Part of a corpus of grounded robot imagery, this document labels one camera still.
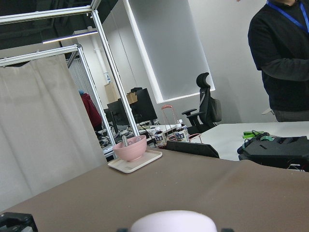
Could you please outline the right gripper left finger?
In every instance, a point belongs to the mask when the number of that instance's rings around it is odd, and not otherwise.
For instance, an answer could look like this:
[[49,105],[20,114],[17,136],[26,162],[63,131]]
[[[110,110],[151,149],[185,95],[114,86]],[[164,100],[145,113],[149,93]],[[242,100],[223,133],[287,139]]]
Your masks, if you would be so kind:
[[116,232],[131,232],[130,228],[118,228]]

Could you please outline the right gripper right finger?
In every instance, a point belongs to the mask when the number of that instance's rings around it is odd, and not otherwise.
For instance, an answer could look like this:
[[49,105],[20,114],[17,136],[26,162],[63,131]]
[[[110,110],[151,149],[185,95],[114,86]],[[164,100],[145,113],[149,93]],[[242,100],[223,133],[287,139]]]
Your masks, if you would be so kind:
[[222,228],[221,232],[234,232],[232,228]]

